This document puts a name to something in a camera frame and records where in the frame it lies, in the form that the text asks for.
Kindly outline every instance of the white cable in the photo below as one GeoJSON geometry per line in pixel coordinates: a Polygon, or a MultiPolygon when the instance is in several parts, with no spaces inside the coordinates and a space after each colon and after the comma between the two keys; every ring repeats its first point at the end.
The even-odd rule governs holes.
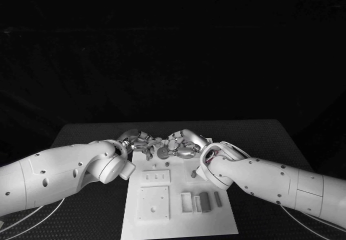
{"type": "Polygon", "coordinates": [[[45,219],[44,219],[35,226],[32,226],[32,227],[31,227],[29,229],[26,229],[21,234],[9,237],[9,238],[5,239],[5,240],[11,240],[11,239],[16,238],[19,235],[22,235],[24,233],[26,233],[28,231],[31,231],[38,225],[41,225],[41,224],[45,222],[45,220],[51,217],[51,215],[55,213],[55,211],[58,210],[60,206],[61,206],[62,203],[64,203],[64,200],[65,200],[65,198],[61,200],[60,205],[58,205],[58,207],[55,208],[55,210],[51,212],[51,214],[45,217],[45,219]]]}
{"type": "Polygon", "coordinates": [[[8,228],[5,228],[3,230],[0,230],[0,233],[5,232],[8,229],[11,229],[12,227],[15,227],[22,221],[25,221],[41,209],[44,206],[41,206],[24,219],[21,219],[16,223],[13,223],[8,228]]]}
{"type": "Polygon", "coordinates": [[[282,208],[284,209],[284,211],[287,212],[287,214],[290,215],[290,217],[297,221],[297,223],[310,231],[313,232],[319,237],[322,237],[326,240],[331,240],[329,238],[326,238],[325,236],[322,236],[316,231],[313,231],[296,218],[295,216],[289,213],[289,211],[286,210],[286,208],[282,206],[282,208]]]}
{"type": "Polygon", "coordinates": [[[329,225],[331,227],[339,229],[341,231],[344,231],[344,232],[346,233],[346,230],[345,230],[342,227],[332,225],[329,222],[323,221],[320,218],[318,218],[316,216],[309,215],[309,214],[305,213],[305,212],[303,212],[303,214],[306,214],[312,219],[318,220],[318,221],[322,222],[323,224],[329,225]]]}

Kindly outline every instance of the rectangular block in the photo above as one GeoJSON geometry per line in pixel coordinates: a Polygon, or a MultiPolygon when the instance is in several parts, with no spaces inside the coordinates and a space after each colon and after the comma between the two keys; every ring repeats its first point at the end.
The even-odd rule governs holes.
{"type": "Polygon", "coordinates": [[[137,220],[158,221],[171,219],[169,187],[142,187],[137,202],[137,220]]]}
{"type": "Polygon", "coordinates": [[[171,170],[143,171],[140,183],[143,185],[169,184],[172,182],[171,170]]]}
{"type": "Polygon", "coordinates": [[[192,201],[192,193],[182,192],[182,214],[192,214],[194,213],[194,201],[192,201]]]}
{"type": "Polygon", "coordinates": [[[201,207],[201,196],[195,196],[195,207],[197,207],[197,214],[202,213],[202,207],[201,207]]]}

